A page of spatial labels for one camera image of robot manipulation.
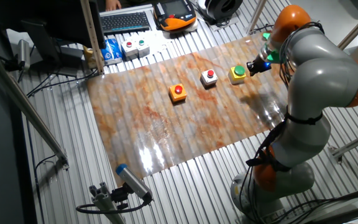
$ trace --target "desk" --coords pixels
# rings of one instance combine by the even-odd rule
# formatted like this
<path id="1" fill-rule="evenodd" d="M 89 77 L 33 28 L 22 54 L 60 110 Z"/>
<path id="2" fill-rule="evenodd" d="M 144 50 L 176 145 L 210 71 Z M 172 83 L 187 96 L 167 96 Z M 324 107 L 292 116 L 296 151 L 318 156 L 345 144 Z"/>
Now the desk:
<path id="1" fill-rule="evenodd" d="M 262 11 L 257 27 L 272 24 L 279 11 L 289 2 L 268 1 Z M 154 64 L 190 54 L 203 49 L 228 43 L 245 37 L 241 30 L 250 22 L 257 1 L 244 1 L 239 12 L 240 22 L 211 32 L 200 23 L 197 32 L 177 34 L 167 50 L 140 60 L 105 67 L 106 73 L 124 72 L 144 65 Z M 115 35 L 124 41 L 131 34 Z M 72 44 L 68 47 L 82 49 Z M 45 75 L 24 77 L 21 87 L 25 93 L 36 87 Z M 52 83 L 71 78 L 51 78 Z M 52 162 L 42 164 L 38 169 L 41 198 L 46 223 L 108 223 L 104 216 L 84 215 L 75 212 L 77 205 L 91 203 L 88 192 L 90 185 L 105 181 L 110 189 L 117 187 L 106 155 L 106 150 L 96 125 L 90 98 L 84 83 L 67 83 L 52 90 L 40 91 L 30 99 L 42 119 L 47 123 L 61 146 L 68 154 L 68 171 L 55 170 Z M 329 144 L 341 147 L 358 136 L 358 108 L 328 108 L 324 114 L 332 125 Z M 34 146 L 35 162 L 51 156 L 53 152 L 30 127 Z M 29 135 L 26 132 L 27 148 Z M 213 152 L 198 156 L 177 166 L 144 178 L 150 186 L 155 201 L 151 207 L 124 214 L 128 223 L 235 223 L 242 214 L 234 208 L 228 189 L 232 178 L 244 171 L 244 161 L 255 154 L 255 149 L 265 133 L 252 136 L 224 146 Z M 338 166 L 327 151 L 309 161 L 316 175 L 316 184 L 303 194 L 282 199 L 285 208 L 314 198 L 340 196 L 358 189 L 358 150 L 348 152 L 345 161 Z M 140 204 L 136 196 L 129 198 L 129 206 Z"/>

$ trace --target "orange marbled mat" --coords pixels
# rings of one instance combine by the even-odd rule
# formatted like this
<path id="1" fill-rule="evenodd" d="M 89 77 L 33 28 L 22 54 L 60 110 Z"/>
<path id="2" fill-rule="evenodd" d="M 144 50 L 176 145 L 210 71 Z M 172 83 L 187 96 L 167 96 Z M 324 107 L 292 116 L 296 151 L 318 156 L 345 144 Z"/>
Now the orange marbled mat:
<path id="1" fill-rule="evenodd" d="M 145 177 L 279 123 L 287 91 L 278 66 L 254 77 L 247 73 L 241 85 L 231 85 L 227 77 L 231 67 L 246 67 L 262 44 L 261 34 L 256 34 L 90 79 L 89 97 L 112 169 L 126 163 Z M 216 87 L 205 90 L 201 72 L 211 68 L 219 80 Z M 187 99 L 174 106 L 168 87 L 179 83 Z M 116 181 L 122 184 L 117 176 Z"/>

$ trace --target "red button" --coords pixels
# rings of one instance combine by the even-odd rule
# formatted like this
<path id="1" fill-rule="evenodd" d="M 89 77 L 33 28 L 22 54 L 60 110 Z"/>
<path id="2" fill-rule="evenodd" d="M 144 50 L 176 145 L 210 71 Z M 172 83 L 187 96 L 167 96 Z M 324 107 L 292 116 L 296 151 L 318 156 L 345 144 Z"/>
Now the red button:
<path id="1" fill-rule="evenodd" d="M 178 94 L 178 95 L 181 93 L 182 90 L 183 90 L 183 88 L 181 86 L 176 86 L 175 87 L 175 93 Z"/>
<path id="2" fill-rule="evenodd" d="M 209 70 L 208 71 L 208 78 L 212 78 L 214 76 L 214 71 Z"/>

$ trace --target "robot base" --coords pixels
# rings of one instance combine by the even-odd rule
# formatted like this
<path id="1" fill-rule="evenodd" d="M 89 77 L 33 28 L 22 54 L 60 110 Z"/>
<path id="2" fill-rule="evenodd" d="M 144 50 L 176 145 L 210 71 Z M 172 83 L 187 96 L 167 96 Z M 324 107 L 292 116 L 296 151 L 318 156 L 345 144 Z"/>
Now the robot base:
<path id="1" fill-rule="evenodd" d="M 244 181 L 244 178 L 245 178 L 245 174 L 239 174 L 233 179 L 231 186 L 230 186 L 231 198 L 232 198 L 234 205 L 240 210 L 240 212 L 246 214 L 248 217 L 250 217 L 252 219 L 255 219 L 255 217 L 252 214 L 251 206 L 249 203 L 248 190 L 247 190 L 248 183 L 250 181 L 249 176 L 247 177 L 247 180 L 244 184 L 244 188 L 242 189 L 242 192 L 241 192 L 242 208 L 240 206 L 240 191 L 241 191 L 241 186 Z M 251 184 L 250 190 L 249 190 L 250 194 L 252 194 L 253 191 L 254 191 L 254 188 Z M 257 206 L 256 206 L 257 214 L 259 214 L 259 217 L 264 220 L 266 218 L 269 219 L 273 214 L 277 213 L 279 210 L 282 210 L 282 209 L 283 209 L 283 205 L 279 199 L 274 200 L 272 202 L 258 202 L 258 200 L 257 200 Z"/>

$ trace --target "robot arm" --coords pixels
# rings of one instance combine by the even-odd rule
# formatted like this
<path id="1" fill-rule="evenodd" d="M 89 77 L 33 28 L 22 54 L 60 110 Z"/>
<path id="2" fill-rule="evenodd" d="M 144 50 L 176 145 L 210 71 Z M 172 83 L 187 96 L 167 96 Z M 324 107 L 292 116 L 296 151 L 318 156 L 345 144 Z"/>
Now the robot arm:
<path id="1" fill-rule="evenodd" d="M 263 72 L 264 63 L 282 62 L 270 60 L 269 55 L 279 54 L 283 46 L 289 52 L 285 60 L 296 69 L 288 86 L 288 111 L 278 125 L 279 133 L 259 152 L 256 159 L 262 162 L 247 162 L 253 166 L 253 174 L 240 174 L 232 182 L 232 199 L 244 213 L 249 213 L 252 197 L 260 211 L 281 197 L 310 189 L 314 174 L 306 161 L 324 149 L 331 132 L 322 110 L 358 105 L 358 62 L 320 30 L 304 28 L 309 22 L 309 15 L 301 7 L 287 6 L 256 59 L 248 63 L 251 76 Z"/>

